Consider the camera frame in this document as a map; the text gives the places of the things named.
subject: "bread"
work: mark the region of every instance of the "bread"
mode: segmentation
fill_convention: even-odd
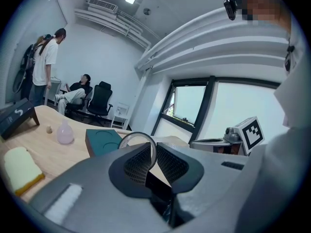
[[[17,196],[21,196],[44,178],[44,174],[24,147],[9,150],[4,155],[4,168],[10,179],[13,192]]]

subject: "black shirt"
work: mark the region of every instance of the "black shirt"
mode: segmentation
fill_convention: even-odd
[[[77,83],[73,83],[70,87],[70,91],[75,91],[75,90],[78,90],[78,89],[84,89],[85,93],[87,94],[88,92],[88,86],[85,85],[85,84],[80,84],[79,82]]]

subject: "clear tape roll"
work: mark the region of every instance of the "clear tape roll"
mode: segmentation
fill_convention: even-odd
[[[127,136],[125,136],[122,141],[120,142],[118,149],[122,149],[125,148],[127,146],[127,144],[129,143],[129,141],[135,137],[143,137],[145,138],[147,141],[150,142],[151,144],[151,148],[152,148],[152,155],[151,155],[151,166],[150,168],[152,168],[155,163],[156,163],[156,143],[155,141],[147,134],[143,133],[143,132],[132,132],[130,134],[128,134]]]

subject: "hand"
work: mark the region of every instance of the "hand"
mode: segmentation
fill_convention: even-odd
[[[48,82],[47,88],[50,89],[52,87],[51,81]]]

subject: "ceiling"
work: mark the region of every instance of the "ceiling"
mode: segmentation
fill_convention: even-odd
[[[186,22],[223,6],[224,0],[136,0],[129,4],[125,0],[104,0],[113,3],[120,10],[128,13],[145,24],[160,38],[179,28]],[[85,0],[78,7],[85,6]],[[149,8],[151,14],[146,16],[144,8]]]

